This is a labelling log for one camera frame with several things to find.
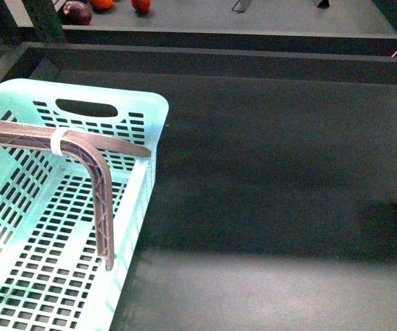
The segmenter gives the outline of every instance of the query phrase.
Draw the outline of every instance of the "light blue basket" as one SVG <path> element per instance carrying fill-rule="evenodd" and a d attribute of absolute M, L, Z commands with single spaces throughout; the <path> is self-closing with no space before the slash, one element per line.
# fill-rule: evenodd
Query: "light blue basket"
<path fill-rule="evenodd" d="M 60 109 L 106 103 L 113 117 Z M 115 265 L 97 259 L 90 177 L 50 152 L 0 147 L 0 331 L 109 330 L 155 180 L 168 112 L 158 94 L 14 79 L 0 84 L 0 119 L 70 126 L 145 145 L 149 159 L 102 151 L 113 180 Z"/>

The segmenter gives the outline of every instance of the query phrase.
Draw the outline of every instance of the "basket slot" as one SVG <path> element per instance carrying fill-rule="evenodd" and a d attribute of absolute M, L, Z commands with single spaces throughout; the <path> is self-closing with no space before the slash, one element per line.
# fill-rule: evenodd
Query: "basket slot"
<path fill-rule="evenodd" d="M 145 118 L 144 114 L 140 112 L 127 112 L 126 114 L 121 112 L 120 115 L 123 119 L 117 122 L 117 108 L 111 105 L 58 99 L 56 100 L 56 104 L 57 107 L 61 108 L 59 109 L 47 106 L 45 102 L 33 101 L 33 103 L 34 106 L 40 105 L 40 107 L 36 107 L 35 109 L 39 113 L 45 126 L 50 128 L 69 126 L 82 128 L 88 132 L 115 136 L 137 145 L 144 145 L 146 139 Z M 117 112 L 117 114 L 115 117 L 111 117 L 111 122 L 104 123 L 105 115 L 110 115 L 114 112 Z M 70 118 L 68 113 L 78 114 L 78 116 L 76 116 L 76 118 Z M 121 153 L 107 150 L 100 150 L 100 152 L 111 169 L 131 172 L 135 165 L 135 157 L 125 156 Z M 79 163 L 78 160 L 75 159 L 67 158 L 65 161 L 68 163 Z"/>
<path fill-rule="evenodd" d="M 1 120 L 17 122 L 11 111 Z M 11 175 L 0 188 L 0 255 L 29 211 L 52 172 L 48 158 L 40 152 L 0 147 L 0 157 L 11 167 Z"/>
<path fill-rule="evenodd" d="M 79 189 L 76 199 L 65 202 L 63 195 L 69 183 Z M 90 179 L 72 175 L 66 175 L 58 185 L 0 289 L 0 319 L 5 320 L 1 326 L 13 328 L 15 323 L 25 323 L 27 330 L 34 325 L 58 329 L 65 321 L 66 327 L 76 328 L 99 267 L 93 220 L 79 222 L 86 211 L 93 213 L 92 196 L 81 193 L 83 185 L 91 185 Z M 115 214 L 126 185 L 113 182 L 112 186 Z M 68 219 L 68 214 L 58 218 L 54 215 L 61 210 L 59 206 L 69 210 L 76 200 L 87 200 L 77 219 Z M 78 262 L 71 261 L 72 267 L 60 268 L 70 254 L 74 255 L 67 254 L 67 245 L 76 226 L 88 228 L 84 245 L 78 247 Z"/>
<path fill-rule="evenodd" d="M 57 99 L 55 104 L 58 108 L 60 108 L 60 110 L 64 110 L 76 115 L 101 118 L 118 116 L 117 108 L 105 103 Z"/>

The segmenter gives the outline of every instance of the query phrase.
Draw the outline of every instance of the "gray surface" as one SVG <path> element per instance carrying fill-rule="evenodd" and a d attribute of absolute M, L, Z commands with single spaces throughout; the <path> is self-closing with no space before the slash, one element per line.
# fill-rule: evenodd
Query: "gray surface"
<path fill-rule="evenodd" d="M 371 0 L 331 0 L 321 10 L 312 0 L 253 0 L 245 13 L 231 11 L 236 0 L 152 1 L 151 14 L 136 17 L 129 0 L 116 0 L 92 26 L 165 28 L 175 30 L 234 30 L 260 32 L 323 32 L 389 34 L 394 30 Z"/>
<path fill-rule="evenodd" d="M 397 331 L 396 87 L 57 80 L 171 106 L 111 330 Z"/>

